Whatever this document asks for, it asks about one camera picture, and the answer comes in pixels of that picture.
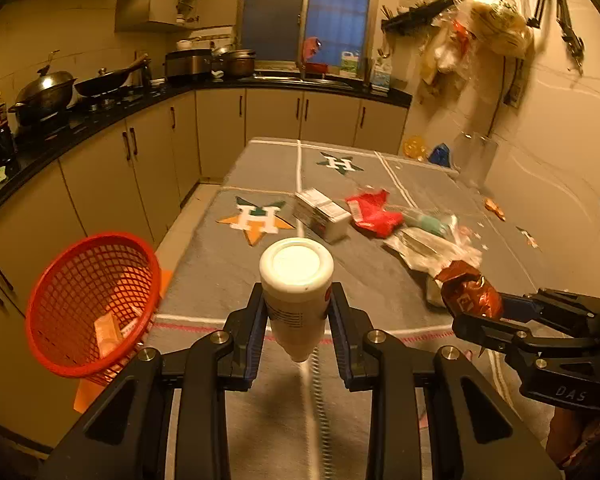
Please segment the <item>orange peel scrap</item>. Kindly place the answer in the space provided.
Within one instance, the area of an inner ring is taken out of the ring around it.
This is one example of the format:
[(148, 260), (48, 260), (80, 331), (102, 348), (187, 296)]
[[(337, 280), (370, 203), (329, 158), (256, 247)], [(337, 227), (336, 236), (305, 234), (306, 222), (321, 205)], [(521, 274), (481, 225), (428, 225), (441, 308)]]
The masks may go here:
[(500, 206), (498, 206), (498, 204), (495, 203), (494, 200), (492, 200), (492, 198), (486, 198), (484, 200), (484, 208), (486, 208), (487, 211), (492, 212), (492, 214), (495, 214), (501, 221), (506, 220), (504, 210)]

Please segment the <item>orange medicine box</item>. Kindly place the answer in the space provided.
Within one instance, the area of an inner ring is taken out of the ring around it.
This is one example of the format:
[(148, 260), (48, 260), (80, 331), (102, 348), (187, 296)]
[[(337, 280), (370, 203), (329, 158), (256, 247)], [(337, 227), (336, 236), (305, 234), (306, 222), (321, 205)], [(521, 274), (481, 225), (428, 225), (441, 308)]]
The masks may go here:
[(94, 331), (101, 359), (106, 358), (111, 352), (114, 352), (123, 341), (118, 320), (112, 312), (107, 312), (96, 318), (94, 321)]

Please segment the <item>dark soy sauce bottle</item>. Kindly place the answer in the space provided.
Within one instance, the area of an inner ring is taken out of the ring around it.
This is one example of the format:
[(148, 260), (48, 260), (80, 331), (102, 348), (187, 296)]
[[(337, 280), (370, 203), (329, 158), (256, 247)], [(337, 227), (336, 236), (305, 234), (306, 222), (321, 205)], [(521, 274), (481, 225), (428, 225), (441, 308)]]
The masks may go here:
[(0, 91), (0, 166), (5, 168), (7, 177), (13, 177), (20, 170), (12, 130), (8, 122), (7, 106)]

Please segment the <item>red plastic mesh basket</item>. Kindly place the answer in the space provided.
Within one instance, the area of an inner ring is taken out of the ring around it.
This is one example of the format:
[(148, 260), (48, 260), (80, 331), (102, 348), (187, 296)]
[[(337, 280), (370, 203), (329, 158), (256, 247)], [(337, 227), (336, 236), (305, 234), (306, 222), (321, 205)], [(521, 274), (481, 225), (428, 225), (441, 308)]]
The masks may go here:
[[(128, 233), (102, 233), (71, 245), (34, 285), (27, 306), (29, 348), (46, 370), (107, 385), (140, 351), (161, 299), (154, 250)], [(110, 314), (129, 331), (106, 356), (95, 322)]]

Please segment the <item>kitchen window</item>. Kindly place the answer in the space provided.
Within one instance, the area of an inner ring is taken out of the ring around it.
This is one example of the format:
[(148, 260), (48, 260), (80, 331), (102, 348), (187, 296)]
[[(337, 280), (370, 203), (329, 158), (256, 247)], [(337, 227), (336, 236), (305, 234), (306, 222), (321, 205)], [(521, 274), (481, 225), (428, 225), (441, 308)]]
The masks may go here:
[(342, 51), (358, 52), (358, 78), (370, 50), (374, 0), (242, 0), (239, 44), (261, 64), (339, 75)]

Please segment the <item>white squeeze bottle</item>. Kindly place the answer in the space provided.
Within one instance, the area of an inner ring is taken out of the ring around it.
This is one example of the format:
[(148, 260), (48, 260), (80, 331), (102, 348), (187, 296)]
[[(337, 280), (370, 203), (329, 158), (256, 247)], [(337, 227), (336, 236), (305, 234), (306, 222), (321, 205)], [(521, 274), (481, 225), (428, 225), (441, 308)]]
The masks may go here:
[(309, 359), (324, 335), (334, 269), (328, 249), (303, 237), (279, 240), (260, 258), (273, 336), (294, 362)]

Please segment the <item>black frying pan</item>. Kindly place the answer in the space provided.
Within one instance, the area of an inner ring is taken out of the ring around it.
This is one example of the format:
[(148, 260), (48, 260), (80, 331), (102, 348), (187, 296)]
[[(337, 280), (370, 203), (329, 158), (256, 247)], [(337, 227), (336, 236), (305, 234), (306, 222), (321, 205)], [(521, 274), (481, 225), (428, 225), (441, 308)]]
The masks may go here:
[(100, 70), (97, 77), (78, 81), (74, 84), (74, 88), (84, 98), (101, 96), (122, 87), (129, 76), (136, 70), (140, 70), (148, 61), (148, 55), (143, 54), (132, 64), (122, 68), (122, 70), (112, 70), (111, 72)]

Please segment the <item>red snack bag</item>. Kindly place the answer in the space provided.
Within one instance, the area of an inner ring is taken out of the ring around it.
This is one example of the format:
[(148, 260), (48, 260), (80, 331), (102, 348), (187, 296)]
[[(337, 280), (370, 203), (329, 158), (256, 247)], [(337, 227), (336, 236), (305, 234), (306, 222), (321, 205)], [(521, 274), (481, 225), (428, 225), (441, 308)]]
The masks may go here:
[(354, 225), (379, 238), (387, 238), (403, 223), (399, 211), (388, 211), (386, 190), (367, 191), (346, 199)]

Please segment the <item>white detergent jug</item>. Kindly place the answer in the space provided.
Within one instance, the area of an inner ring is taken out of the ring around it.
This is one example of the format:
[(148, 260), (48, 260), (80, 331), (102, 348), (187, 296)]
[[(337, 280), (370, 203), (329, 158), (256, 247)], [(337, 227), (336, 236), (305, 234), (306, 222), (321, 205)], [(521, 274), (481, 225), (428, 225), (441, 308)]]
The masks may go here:
[(356, 78), (358, 76), (359, 60), (360, 57), (358, 56), (358, 52), (342, 51), (340, 56), (339, 75), (341, 77)]

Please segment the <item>white crumpled plastic bag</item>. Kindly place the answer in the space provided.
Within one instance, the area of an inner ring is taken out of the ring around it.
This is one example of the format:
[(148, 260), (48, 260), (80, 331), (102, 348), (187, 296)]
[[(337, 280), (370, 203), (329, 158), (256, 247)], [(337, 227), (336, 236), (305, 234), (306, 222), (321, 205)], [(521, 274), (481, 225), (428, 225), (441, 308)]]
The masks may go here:
[(434, 307), (443, 308), (442, 284), (436, 276), (453, 261), (464, 261), (478, 269), (482, 252), (471, 244), (470, 237), (451, 231), (445, 237), (437, 236), (419, 228), (401, 228), (384, 240), (384, 245), (395, 252), (414, 271), (426, 275), (426, 301)]

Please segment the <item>brown shiny candy wrapper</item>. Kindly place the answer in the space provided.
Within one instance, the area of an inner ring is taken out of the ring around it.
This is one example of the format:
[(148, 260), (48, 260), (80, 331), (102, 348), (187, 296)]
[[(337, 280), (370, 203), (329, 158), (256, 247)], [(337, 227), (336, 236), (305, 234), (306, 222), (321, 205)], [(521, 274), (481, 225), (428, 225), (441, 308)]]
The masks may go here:
[(466, 261), (452, 261), (434, 278), (441, 283), (442, 301), (453, 318), (470, 314), (498, 320), (503, 316), (503, 301), (498, 291)]

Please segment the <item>steel electric cooker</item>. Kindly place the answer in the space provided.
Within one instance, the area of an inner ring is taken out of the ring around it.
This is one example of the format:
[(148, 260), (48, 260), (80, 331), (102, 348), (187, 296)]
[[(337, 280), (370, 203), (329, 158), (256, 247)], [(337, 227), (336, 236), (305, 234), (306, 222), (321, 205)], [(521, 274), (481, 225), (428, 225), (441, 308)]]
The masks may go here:
[(166, 78), (209, 75), (212, 69), (210, 49), (173, 51), (166, 55), (164, 72)]

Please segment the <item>blue plastic bag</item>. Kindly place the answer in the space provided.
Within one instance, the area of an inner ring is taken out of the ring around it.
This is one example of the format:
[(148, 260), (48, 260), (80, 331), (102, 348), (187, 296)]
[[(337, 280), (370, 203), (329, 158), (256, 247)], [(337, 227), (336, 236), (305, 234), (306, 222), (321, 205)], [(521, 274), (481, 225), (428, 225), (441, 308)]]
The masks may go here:
[(428, 156), (428, 162), (434, 165), (450, 168), (451, 150), (445, 143), (440, 143), (434, 147)]

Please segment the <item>brown cooking pot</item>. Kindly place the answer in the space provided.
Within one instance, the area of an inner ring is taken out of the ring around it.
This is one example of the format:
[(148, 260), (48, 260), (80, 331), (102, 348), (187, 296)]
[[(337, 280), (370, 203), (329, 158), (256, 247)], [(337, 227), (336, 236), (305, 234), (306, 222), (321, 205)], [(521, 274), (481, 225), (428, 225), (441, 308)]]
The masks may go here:
[(223, 74), (228, 79), (251, 77), (256, 69), (256, 51), (239, 49), (226, 52), (221, 56)]

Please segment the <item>base kitchen cabinets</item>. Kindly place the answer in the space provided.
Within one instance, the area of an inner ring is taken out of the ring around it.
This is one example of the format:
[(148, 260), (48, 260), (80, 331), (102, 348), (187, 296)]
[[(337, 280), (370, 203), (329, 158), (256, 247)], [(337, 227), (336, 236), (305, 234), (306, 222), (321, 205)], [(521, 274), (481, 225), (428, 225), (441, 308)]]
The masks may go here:
[(166, 108), (118, 119), (32, 174), (0, 205), (0, 426), (53, 446), (78, 418), (78, 383), (34, 358), (24, 334), (33, 286), (87, 235), (125, 232), (156, 247), (181, 212)]

